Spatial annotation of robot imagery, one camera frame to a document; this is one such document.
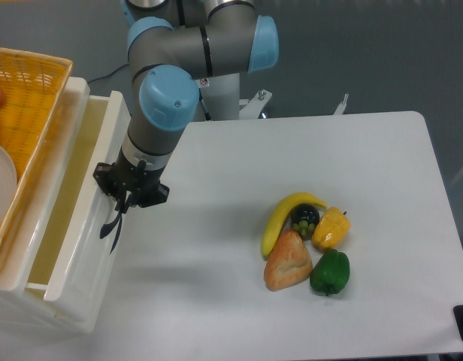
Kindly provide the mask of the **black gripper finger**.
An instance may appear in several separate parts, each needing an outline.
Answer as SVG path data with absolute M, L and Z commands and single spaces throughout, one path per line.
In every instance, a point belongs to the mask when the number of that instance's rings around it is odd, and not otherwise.
M 115 164 L 99 162 L 93 172 L 93 177 L 101 191 L 116 202 L 116 211 L 121 211 L 125 204 L 123 182 L 117 177 Z
M 139 188 L 126 196 L 122 213 L 126 214 L 129 208 L 148 208 L 167 202 L 170 188 L 164 184 L 157 183 L 151 188 Z

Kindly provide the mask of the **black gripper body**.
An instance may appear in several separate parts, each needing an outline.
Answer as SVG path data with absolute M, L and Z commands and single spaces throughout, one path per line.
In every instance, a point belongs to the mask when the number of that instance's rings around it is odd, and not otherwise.
M 151 188 L 160 183 L 165 168 L 151 170 L 147 163 L 140 160 L 137 165 L 132 165 L 124 156 L 119 156 L 114 162 L 117 177 L 123 182 L 123 189 L 132 192 L 139 188 Z

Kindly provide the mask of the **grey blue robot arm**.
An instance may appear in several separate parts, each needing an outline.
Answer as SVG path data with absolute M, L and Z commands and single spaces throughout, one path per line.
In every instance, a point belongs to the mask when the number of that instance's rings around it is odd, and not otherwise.
M 163 203 L 160 177 L 199 103 L 198 80 L 260 71 L 279 56 L 274 20 L 252 1 L 124 1 L 130 28 L 127 59 L 135 110 L 112 164 L 94 178 L 116 201 L 130 207 Z

